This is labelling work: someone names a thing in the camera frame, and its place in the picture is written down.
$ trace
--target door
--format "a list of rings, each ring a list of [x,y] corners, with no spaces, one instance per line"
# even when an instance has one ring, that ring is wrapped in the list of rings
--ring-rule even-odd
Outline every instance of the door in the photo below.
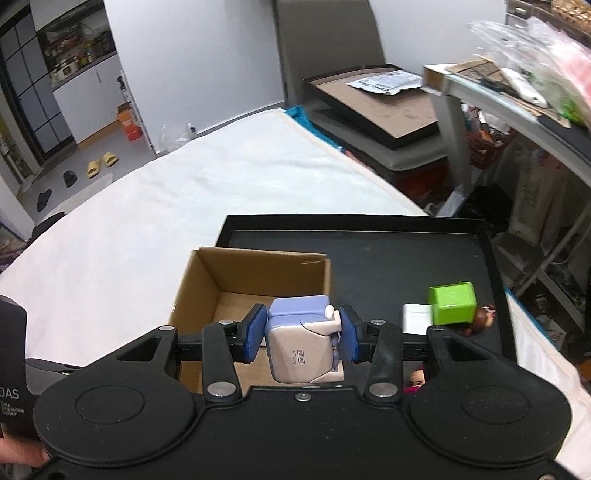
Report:
[[[2,27],[0,48],[2,89],[31,151],[43,165],[72,141],[72,135],[53,96],[29,7]]]
[[[112,112],[111,122],[114,122],[117,120],[117,107],[124,102],[117,81],[117,77],[121,76],[119,56],[113,55],[111,58],[99,63],[95,69],[100,82],[100,89],[105,97],[105,104]]]
[[[115,115],[105,103],[96,67],[72,78],[54,95],[77,143],[115,120]]]

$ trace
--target yellow slipper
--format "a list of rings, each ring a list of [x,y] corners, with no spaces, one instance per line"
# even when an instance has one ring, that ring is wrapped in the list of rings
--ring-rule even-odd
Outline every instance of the yellow slipper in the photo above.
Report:
[[[115,162],[117,162],[117,160],[119,160],[119,157],[117,155],[113,155],[111,152],[107,152],[105,155],[103,155],[103,161],[107,167],[112,166]]]
[[[88,164],[86,169],[86,176],[92,178],[100,172],[100,160],[93,160]]]

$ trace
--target brown toy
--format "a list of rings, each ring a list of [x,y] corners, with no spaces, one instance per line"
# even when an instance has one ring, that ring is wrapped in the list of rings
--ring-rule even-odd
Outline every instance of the brown toy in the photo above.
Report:
[[[483,307],[478,307],[476,309],[476,313],[474,314],[472,323],[468,324],[465,335],[470,336],[474,333],[480,333],[494,323],[495,317],[496,308],[493,305],[484,305]]]

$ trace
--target person's hand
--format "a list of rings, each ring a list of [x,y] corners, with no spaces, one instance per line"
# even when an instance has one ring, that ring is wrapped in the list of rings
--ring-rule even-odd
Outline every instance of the person's hand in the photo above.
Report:
[[[49,455],[41,442],[17,439],[5,432],[4,437],[0,437],[0,464],[17,463],[37,468],[48,460]]]

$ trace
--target black slipper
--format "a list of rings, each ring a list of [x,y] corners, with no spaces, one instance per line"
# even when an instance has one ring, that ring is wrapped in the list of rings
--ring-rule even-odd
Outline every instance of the black slipper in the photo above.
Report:
[[[51,196],[51,189],[47,189],[43,193],[39,194],[39,198],[37,199],[37,211],[42,211],[46,206],[47,202],[49,202],[49,197]]]
[[[76,180],[78,180],[78,177],[74,172],[72,172],[71,170],[64,172],[64,181],[66,182],[67,188],[70,188],[72,185],[74,185],[76,183]]]

